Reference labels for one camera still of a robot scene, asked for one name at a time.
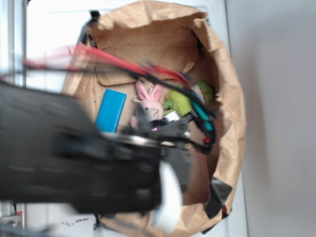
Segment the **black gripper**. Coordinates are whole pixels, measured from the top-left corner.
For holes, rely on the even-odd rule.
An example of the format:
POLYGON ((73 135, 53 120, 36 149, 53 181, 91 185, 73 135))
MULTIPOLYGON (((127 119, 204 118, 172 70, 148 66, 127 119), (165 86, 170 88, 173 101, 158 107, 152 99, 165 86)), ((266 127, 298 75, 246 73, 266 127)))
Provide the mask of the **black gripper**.
POLYGON ((189 144, 189 123, 192 120, 192 116, 184 116, 173 121, 163 118, 147 122, 138 128, 123 129, 123 134, 156 141, 162 159, 170 163, 174 169, 183 193, 189 187, 191 175, 192 153, 186 146, 189 144))

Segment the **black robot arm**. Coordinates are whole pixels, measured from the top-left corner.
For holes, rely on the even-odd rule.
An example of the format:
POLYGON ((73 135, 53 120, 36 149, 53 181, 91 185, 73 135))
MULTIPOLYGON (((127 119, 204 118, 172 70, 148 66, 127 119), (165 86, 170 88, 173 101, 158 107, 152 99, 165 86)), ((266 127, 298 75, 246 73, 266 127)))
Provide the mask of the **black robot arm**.
POLYGON ((73 97, 0 85, 0 198, 66 202, 81 213, 146 212, 189 185, 191 153, 180 138, 100 133, 73 97))

